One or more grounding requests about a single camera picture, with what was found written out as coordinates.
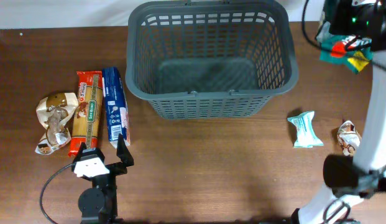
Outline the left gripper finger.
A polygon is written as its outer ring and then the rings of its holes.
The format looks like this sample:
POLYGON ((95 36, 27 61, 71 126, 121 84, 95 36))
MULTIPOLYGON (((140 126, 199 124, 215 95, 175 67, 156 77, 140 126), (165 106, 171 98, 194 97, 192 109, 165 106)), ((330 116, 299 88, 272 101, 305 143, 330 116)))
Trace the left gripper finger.
POLYGON ((82 142, 81 144, 80 144, 80 148, 79 148, 79 150, 78 150, 78 153, 77 153, 77 155, 75 156, 75 159, 80 159, 81 158, 81 156, 82 156, 82 153, 83 153, 83 151, 86 149, 86 144, 84 143, 84 142, 82 142))
POLYGON ((134 158, 129 152, 122 134, 118 136, 116 149, 116 155, 124 165, 134 165, 134 158))

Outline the green Nescafe coffee bag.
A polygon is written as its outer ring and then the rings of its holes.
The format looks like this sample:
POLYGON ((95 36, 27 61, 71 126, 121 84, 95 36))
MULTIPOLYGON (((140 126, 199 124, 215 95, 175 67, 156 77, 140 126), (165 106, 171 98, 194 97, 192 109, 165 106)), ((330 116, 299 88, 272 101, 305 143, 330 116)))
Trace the green Nescafe coffee bag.
POLYGON ((354 35, 334 35, 329 32, 330 23, 320 22, 316 41, 323 48, 319 59, 335 65, 345 65, 355 74, 361 72, 372 60, 371 40, 354 35))

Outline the beige brown snack bag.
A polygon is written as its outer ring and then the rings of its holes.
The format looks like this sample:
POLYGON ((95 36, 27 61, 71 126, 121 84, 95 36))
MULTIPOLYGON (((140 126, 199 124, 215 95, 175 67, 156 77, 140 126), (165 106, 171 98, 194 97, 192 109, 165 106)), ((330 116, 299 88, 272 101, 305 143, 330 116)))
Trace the beige brown snack bag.
POLYGON ((343 122, 337 133, 337 140, 345 156, 353 156, 361 143, 361 135, 349 120, 343 122))

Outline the light teal tissue pack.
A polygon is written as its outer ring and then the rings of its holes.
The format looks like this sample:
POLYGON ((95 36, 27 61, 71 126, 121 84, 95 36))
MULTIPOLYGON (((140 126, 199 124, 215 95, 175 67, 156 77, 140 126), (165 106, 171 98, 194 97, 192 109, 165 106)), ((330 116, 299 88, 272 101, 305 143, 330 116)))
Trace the light teal tissue pack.
POLYGON ((323 142, 316 136, 312 120, 315 116, 314 111, 306 111, 298 116, 287 118, 287 121, 296 127, 295 148, 312 148, 313 146, 323 146, 323 142))

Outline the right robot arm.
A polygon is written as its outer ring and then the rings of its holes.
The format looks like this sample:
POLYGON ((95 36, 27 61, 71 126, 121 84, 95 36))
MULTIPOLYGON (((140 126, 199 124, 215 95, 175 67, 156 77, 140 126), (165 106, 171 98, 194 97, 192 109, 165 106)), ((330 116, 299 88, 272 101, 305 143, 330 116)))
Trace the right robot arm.
POLYGON ((325 1, 323 23, 333 35, 370 40, 372 92, 356 153, 325 159, 321 190, 294 211, 291 223, 346 223, 353 206, 386 193, 386 0, 325 1))

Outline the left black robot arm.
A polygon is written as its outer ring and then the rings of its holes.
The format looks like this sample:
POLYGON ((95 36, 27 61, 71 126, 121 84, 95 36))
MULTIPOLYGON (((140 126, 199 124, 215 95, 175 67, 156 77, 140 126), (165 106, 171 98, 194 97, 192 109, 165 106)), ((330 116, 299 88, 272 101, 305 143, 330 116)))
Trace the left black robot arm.
POLYGON ((85 143, 81 144, 71 170, 77 177, 92 184, 78 199, 82 223, 124 222, 117 212, 116 177, 127 174, 127 168, 134 165, 134 159, 121 134, 117 139, 116 155, 120 161, 106 165, 100 148, 89 149, 85 143))

